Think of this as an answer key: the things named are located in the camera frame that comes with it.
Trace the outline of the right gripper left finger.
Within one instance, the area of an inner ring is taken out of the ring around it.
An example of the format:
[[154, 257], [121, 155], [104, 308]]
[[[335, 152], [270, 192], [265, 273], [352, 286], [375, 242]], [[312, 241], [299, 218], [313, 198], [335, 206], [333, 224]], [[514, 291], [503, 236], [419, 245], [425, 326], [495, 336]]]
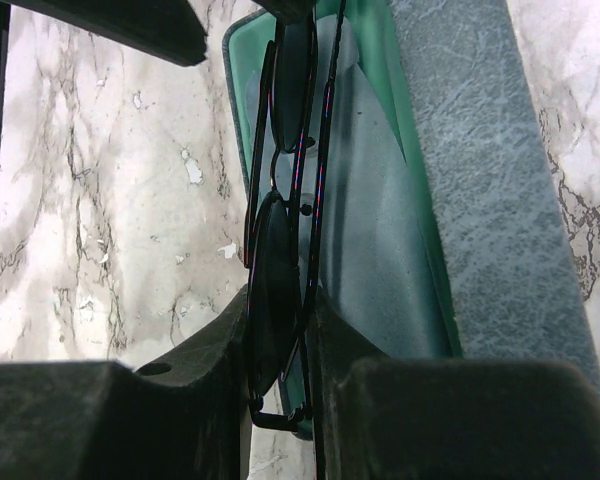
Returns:
[[0, 364], [0, 479], [243, 479], [246, 295], [137, 370]]

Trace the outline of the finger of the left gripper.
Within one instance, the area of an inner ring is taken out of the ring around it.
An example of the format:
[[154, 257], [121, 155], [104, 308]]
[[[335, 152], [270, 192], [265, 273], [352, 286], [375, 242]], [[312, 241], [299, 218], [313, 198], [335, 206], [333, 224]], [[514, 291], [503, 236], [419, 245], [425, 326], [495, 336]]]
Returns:
[[291, 25], [304, 20], [316, 3], [316, 0], [267, 0], [267, 11], [285, 25]]
[[186, 0], [19, 0], [44, 14], [173, 64], [206, 59], [207, 34]]

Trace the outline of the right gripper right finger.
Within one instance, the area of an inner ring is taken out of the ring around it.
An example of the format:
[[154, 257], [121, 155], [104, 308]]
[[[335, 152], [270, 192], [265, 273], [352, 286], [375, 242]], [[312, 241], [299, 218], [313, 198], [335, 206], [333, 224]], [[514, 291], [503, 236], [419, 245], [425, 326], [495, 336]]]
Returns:
[[404, 361], [319, 295], [308, 333], [320, 479], [600, 479], [600, 399], [564, 362]]

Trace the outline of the black wire-frame sunglasses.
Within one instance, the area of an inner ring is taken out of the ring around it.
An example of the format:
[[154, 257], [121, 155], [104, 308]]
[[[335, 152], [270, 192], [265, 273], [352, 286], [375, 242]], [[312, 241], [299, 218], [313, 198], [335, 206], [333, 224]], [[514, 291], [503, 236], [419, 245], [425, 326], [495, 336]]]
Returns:
[[[305, 332], [318, 291], [321, 234], [342, 25], [341, 4], [324, 87], [318, 138], [310, 135], [318, 73], [316, 11], [278, 21], [259, 84], [244, 228], [249, 271], [246, 350], [249, 411], [260, 428], [296, 433], [313, 417]], [[264, 412], [264, 396], [302, 368], [304, 399], [287, 414]]]

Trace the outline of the light blue cleaning cloth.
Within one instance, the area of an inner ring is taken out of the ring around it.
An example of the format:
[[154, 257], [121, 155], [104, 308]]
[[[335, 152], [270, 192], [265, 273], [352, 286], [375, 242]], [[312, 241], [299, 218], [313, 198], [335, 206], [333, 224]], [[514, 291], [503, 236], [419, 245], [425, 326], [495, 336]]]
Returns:
[[282, 193], [292, 181], [308, 47], [317, 46], [316, 90], [332, 53], [339, 56], [326, 177], [319, 284], [336, 312], [387, 355], [443, 358], [451, 353], [413, 180], [387, 111], [361, 63], [361, 40], [347, 20], [280, 28], [283, 62], [272, 84], [281, 92], [264, 131], [260, 155], [274, 167]]

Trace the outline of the blue-grey glasses case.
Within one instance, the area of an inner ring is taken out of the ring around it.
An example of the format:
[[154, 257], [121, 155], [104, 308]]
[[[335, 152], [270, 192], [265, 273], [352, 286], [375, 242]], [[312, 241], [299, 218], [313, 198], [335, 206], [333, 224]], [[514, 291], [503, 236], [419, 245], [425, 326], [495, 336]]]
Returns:
[[[503, 1], [326, 1], [316, 20], [347, 20], [411, 173], [425, 249], [448, 333], [443, 358], [564, 362], [600, 399], [600, 368], [556, 195]], [[271, 13], [224, 41], [247, 201]], [[287, 414], [302, 368], [264, 396]]]

